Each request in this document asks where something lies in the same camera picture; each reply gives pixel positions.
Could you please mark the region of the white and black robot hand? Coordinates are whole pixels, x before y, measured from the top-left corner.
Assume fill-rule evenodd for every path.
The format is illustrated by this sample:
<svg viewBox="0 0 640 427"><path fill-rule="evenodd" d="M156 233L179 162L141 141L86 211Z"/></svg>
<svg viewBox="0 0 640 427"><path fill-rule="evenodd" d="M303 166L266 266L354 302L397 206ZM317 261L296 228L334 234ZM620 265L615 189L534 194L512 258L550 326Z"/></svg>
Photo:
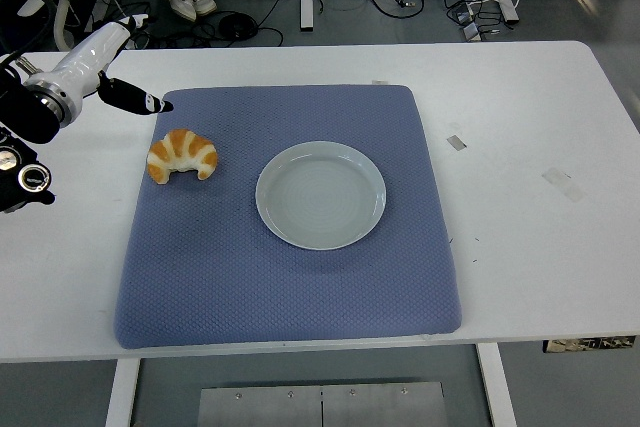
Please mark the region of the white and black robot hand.
<svg viewBox="0 0 640 427"><path fill-rule="evenodd" d="M59 97L63 121L71 123L93 94L117 109L151 115L173 110L173 104L117 78L107 76L112 61L124 50L132 34L146 26L148 16L136 14L105 24L84 39L46 74L49 89Z"/></svg>

